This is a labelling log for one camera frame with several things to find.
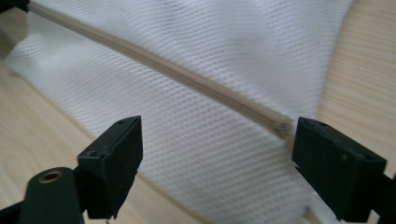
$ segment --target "zipper tape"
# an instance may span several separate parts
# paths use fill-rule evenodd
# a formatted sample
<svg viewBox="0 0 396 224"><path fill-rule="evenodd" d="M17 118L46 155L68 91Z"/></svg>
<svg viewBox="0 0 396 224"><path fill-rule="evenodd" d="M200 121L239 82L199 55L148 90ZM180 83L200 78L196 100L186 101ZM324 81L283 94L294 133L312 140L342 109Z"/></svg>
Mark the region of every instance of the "zipper tape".
<svg viewBox="0 0 396 224"><path fill-rule="evenodd" d="M80 35L98 42L108 48L126 55L127 57L144 64L196 91L224 104L247 117L280 138L290 135L291 119L264 105L260 105L247 97L235 92L219 83L203 77L185 67L172 63L163 57L155 55L128 41L114 35L92 28L80 21L74 20L62 13L39 5L30 3L29 10Z"/></svg>

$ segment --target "beige zipper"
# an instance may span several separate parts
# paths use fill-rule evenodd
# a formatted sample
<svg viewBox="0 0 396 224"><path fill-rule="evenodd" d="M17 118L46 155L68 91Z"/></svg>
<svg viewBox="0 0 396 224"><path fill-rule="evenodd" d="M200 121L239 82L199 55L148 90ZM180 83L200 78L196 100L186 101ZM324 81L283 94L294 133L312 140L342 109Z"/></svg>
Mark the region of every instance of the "beige zipper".
<svg viewBox="0 0 396 224"><path fill-rule="evenodd" d="M74 20L59 12L43 7L37 3L30 3L29 10L63 27L88 37L102 45L114 49L131 59L144 64L178 82L194 88L198 92L227 105L243 116L254 120L261 126L275 133L281 138L290 134L291 119L268 107L260 105L247 97L226 88L219 83L203 77L185 67L171 63L170 61L138 47L128 41L114 35L99 31L80 21Z"/></svg>

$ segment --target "white mesh fabric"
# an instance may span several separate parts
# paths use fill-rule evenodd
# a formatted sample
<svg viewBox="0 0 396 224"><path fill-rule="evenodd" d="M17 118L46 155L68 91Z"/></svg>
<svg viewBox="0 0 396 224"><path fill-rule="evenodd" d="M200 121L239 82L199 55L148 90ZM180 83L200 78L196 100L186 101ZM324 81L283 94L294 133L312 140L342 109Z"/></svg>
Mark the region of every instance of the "white mesh fabric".
<svg viewBox="0 0 396 224"><path fill-rule="evenodd" d="M216 80L313 118L351 0L35 0Z"/></svg>
<svg viewBox="0 0 396 224"><path fill-rule="evenodd" d="M36 2L293 119L316 115L347 10L341 1ZM175 199L215 223L299 222L307 186L282 140L200 92L34 13L29 28L6 63L95 136L117 119L141 115L141 172Z"/></svg>

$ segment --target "wooden table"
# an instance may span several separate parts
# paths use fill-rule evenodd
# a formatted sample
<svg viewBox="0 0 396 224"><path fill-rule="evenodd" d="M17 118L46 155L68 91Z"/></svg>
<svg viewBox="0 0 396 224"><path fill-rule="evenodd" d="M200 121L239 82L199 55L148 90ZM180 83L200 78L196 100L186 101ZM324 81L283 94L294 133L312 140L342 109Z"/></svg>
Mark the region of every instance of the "wooden table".
<svg viewBox="0 0 396 224"><path fill-rule="evenodd" d="M4 17L0 15L0 29L18 29L1 26ZM0 57L2 52L7 49L0 48ZM387 158L389 175L396 173L395 73L396 1L356 1L334 51L318 117ZM77 154L92 141L73 120L1 63L0 118L0 208L22 200L26 182L33 175L55 166L76 166ZM115 222L203 220L139 176Z"/></svg>

